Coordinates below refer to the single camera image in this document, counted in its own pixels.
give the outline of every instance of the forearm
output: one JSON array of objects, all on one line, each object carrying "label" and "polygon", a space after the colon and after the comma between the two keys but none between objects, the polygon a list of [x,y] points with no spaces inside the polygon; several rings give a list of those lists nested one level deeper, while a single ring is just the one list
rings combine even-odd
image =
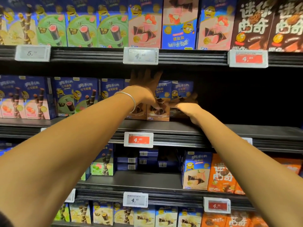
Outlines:
[{"label": "forearm", "polygon": [[[125,91],[136,102],[141,101],[133,87]],[[130,96],[114,95],[47,128],[2,156],[0,171],[6,173],[0,179],[12,181],[0,187],[0,194],[6,195],[0,199],[0,210],[9,218],[16,216],[14,206],[6,204],[23,201],[27,208],[18,212],[22,217],[18,218],[21,222],[14,222],[16,227],[24,226],[24,215],[32,216],[33,221],[39,221],[39,215],[51,221],[55,213],[50,211],[59,209],[133,107]],[[37,210],[39,203],[47,204],[48,209]]]},{"label": "forearm", "polygon": [[269,226],[303,223],[303,180],[207,111],[195,116],[199,126]]}]

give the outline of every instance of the silver bangle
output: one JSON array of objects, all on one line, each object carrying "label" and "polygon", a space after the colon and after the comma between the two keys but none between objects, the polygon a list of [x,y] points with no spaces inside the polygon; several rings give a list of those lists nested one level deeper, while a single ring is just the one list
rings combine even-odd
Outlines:
[{"label": "silver bangle", "polygon": [[136,109],[136,101],[135,101],[135,99],[134,99],[130,94],[128,94],[128,93],[126,93],[126,92],[116,92],[115,94],[119,94],[119,93],[123,93],[123,94],[125,94],[125,95],[130,96],[131,99],[134,101],[134,109],[130,112],[130,113],[133,113],[133,111]]}]

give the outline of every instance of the supermarket shelf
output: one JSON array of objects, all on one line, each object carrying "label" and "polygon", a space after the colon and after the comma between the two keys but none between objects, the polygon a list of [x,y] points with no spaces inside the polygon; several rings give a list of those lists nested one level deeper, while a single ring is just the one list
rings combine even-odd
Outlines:
[{"label": "supermarket shelf", "polygon": [[[14,61],[15,46],[0,47],[0,61]],[[268,53],[269,66],[303,67],[302,53]],[[51,62],[123,63],[123,49],[52,47]],[[227,51],[160,49],[159,64],[227,66]]]},{"label": "supermarket shelf", "polygon": [[[64,117],[52,120],[0,119],[0,137],[27,139]],[[253,145],[262,151],[303,154],[303,130],[295,127],[253,126],[227,124],[241,137],[253,139]],[[154,145],[181,147],[211,147],[203,132],[191,123],[129,120],[122,122],[110,143],[123,143],[124,132],[152,132]]]},{"label": "supermarket shelf", "polygon": [[[100,224],[84,224],[84,223],[74,223],[65,221],[54,221],[51,227],[64,227],[64,226],[74,226],[74,227],[108,227],[108,225]],[[114,223],[114,227],[125,227],[125,224]]]},{"label": "supermarket shelf", "polygon": [[180,174],[117,171],[114,176],[91,175],[76,186],[77,199],[123,202],[123,193],[149,194],[149,204],[203,207],[203,197],[229,198],[234,210],[254,210],[246,196],[184,190]]}]

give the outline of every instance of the orange snack box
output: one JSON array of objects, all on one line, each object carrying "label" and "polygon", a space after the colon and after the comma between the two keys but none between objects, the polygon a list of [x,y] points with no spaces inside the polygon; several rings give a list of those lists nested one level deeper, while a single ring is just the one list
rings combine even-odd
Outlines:
[{"label": "orange snack box", "polygon": [[249,213],[245,211],[232,211],[227,216],[225,227],[249,227],[250,226]]},{"label": "orange snack box", "polygon": [[261,218],[260,215],[258,214],[254,214],[253,217],[251,217],[251,222],[250,222],[250,226],[249,227],[268,227],[268,225],[266,224],[266,222],[263,220],[263,218]]},{"label": "orange snack box", "polygon": [[203,213],[201,227],[225,227],[227,214]]},{"label": "orange snack box", "polygon": [[207,191],[233,193],[236,179],[226,168],[218,154],[213,154]]},{"label": "orange snack box", "polygon": [[301,166],[302,166],[302,160],[300,159],[285,159],[285,158],[273,158],[277,162],[285,165],[288,169],[292,170],[296,174],[299,174]]},{"label": "orange snack box", "polygon": [[240,185],[238,183],[236,183],[236,186],[235,186],[235,194],[245,195],[244,191],[242,190],[242,188],[240,187]]}]

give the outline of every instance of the price tag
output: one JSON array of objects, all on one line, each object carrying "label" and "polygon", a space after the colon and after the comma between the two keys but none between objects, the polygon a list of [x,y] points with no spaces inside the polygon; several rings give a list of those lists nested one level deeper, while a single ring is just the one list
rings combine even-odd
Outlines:
[{"label": "price tag", "polygon": [[243,137],[242,137],[242,139],[246,140],[249,144],[252,145],[252,138],[243,138]]},{"label": "price tag", "polygon": [[148,193],[124,192],[123,194],[123,206],[147,208],[148,205]]},{"label": "price tag", "polygon": [[229,50],[228,64],[238,68],[267,68],[268,51],[266,50]]},{"label": "price tag", "polygon": [[16,61],[49,62],[50,57],[50,45],[17,45],[16,47]]},{"label": "price tag", "polygon": [[126,47],[123,53],[124,64],[149,64],[158,65],[158,48],[134,48]]},{"label": "price tag", "polygon": [[75,202],[75,195],[76,195],[76,189],[72,189],[71,193],[69,194],[69,196],[67,197],[65,202],[74,203]]},{"label": "price tag", "polygon": [[204,211],[211,213],[230,213],[230,200],[227,198],[203,198]]},{"label": "price tag", "polygon": [[154,134],[143,132],[125,132],[124,146],[153,148]]}]

